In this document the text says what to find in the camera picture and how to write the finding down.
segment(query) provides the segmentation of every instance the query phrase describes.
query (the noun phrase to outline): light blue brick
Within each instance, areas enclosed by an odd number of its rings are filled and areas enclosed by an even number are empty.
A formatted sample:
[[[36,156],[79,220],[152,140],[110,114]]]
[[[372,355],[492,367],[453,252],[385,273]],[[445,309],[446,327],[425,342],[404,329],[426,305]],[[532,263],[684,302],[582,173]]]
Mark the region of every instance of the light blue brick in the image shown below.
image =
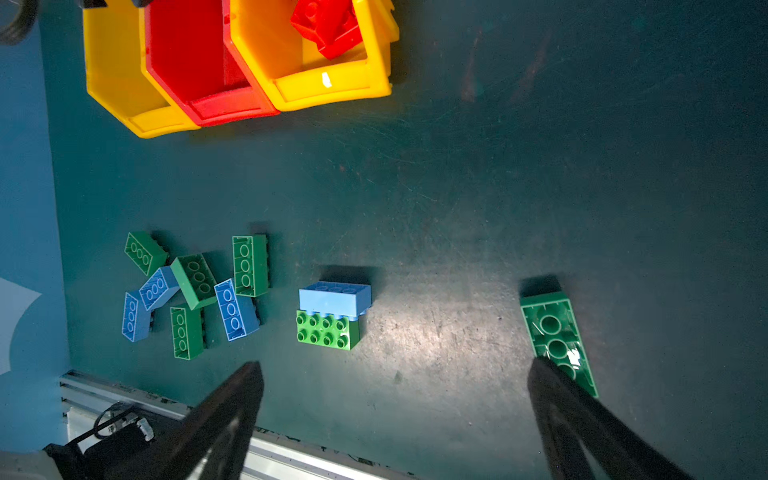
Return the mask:
[[[139,289],[139,294],[144,308],[151,312],[165,305],[178,291],[179,283],[174,272],[169,266],[161,266]]]
[[[149,324],[152,314],[144,308],[138,290],[125,293],[123,307],[123,335],[131,342],[138,342],[149,336]]]
[[[318,282],[299,290],[299,309],[308,315],[333,314],[355,321],[371,307],[371,286],[357,283]]]
[[[259,317],[249,296],[235,295],[232,279],[224,280],[214,287],[219,301],[221,319],[230,342],[249,335],[259,329]]]

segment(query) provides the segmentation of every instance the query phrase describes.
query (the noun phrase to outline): dark green tabletop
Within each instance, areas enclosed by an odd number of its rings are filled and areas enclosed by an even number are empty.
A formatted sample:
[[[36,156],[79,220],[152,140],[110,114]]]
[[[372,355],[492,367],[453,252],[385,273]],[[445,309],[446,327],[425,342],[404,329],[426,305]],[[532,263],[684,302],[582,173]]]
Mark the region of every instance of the dark green tabletop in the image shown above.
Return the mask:
[[[195,404],[259,360],[261,427],[425,478],[547,478],[519,300],[559,284],[609,409],[698,478],[764,478],[764,13],[397,2],[391,97],[148,141],[87,95],[74,2],[46,2],[73,367]],[[229,343],[207,307],[185,362],[163,308],[128,342],[130,230],[220,280],[232,235],[268,233],[261,329]],[[320,278],[372,284],[351,352],[296,341]]]

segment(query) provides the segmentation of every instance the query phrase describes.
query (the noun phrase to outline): light green brick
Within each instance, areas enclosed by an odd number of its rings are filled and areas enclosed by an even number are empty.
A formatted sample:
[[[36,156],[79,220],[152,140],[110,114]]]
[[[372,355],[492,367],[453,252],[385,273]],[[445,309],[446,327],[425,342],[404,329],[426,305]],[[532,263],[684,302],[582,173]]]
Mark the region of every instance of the light green brick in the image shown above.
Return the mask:
[[[270,288],[266,265],[266,235],[232,237],[235,294],[263,295]]]
[[[125,254],[134,261],[139,270],[151,276],[158,268],[165,265],[168,252],[157,244],[147,232],[130,232],[125,242]]]
[[[551,359],[581,388],[597,398],[598,389],[594,386],[568,297],[562,292],[529,296],[520,300],[520,308],[534,354]]]
[[[216,302],[216,280],[201,253],[176,257],[170,265],[184,299],[191,310],[197,310]]]
[[[170,324],[174,332],[174,356],[192,360],[205,349],[203,341],[202,310],[190,310],[182,306],[170,308]]]
[[[301,343],[351,350],[360,341],[359,321],[350,322],[348,316],[321,317],[319,313],[307,315],[305,311],[297,310],[296,326],[296,338]]]

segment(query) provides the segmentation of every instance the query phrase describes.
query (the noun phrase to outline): storage bin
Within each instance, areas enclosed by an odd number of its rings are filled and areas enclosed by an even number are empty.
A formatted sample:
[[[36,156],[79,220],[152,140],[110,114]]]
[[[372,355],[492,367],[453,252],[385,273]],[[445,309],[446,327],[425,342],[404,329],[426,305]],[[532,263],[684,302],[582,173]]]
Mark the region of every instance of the storage bin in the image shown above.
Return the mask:
[[[394,6],[391,0],[353,5],[362,43],[333,60],[291,25],[296,0],[223,0],[225,43],[281,111],[389,95],[389,44],[399,38]]]
[[[154,0],[140,13],[147,76],[201,127],[277,115],[223,44],[222,0]]]
[[[131,0],[107,0],[83,10],[88,93],[142,138],[198,127],[141,72],[139,10]]]

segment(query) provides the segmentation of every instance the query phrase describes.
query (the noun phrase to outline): yellow storage bin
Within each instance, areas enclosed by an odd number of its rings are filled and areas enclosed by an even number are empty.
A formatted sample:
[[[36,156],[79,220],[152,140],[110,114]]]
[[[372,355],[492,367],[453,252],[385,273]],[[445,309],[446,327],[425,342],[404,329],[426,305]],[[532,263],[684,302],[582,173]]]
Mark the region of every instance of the yellow storage bin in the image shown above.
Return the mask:
[[[142,73],[139,9],[131,0],[107,0],[83,10],[88,93],[141,138],[198,127]]]
[[[333,60],[290,24],[296,0],[229,2],[224,21],[230,22],[234,47],[278,110],[392,93],[389,44],[400,30],[391,0],[353,0],[362,43]]]

